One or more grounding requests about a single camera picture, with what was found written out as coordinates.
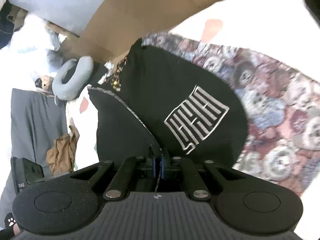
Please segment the person left hand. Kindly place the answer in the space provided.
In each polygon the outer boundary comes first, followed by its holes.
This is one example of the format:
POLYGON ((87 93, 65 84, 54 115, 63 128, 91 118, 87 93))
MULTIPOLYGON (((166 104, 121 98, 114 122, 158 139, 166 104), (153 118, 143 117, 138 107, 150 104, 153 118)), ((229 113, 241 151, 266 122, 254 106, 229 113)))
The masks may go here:
POLYGON ((18 227, 17 224, 14 224, 12 227, 11 227, 12 231, 13 231, 13 234, 16 236, 18 234, 20 234, 21 230, 20 228, 18 227))

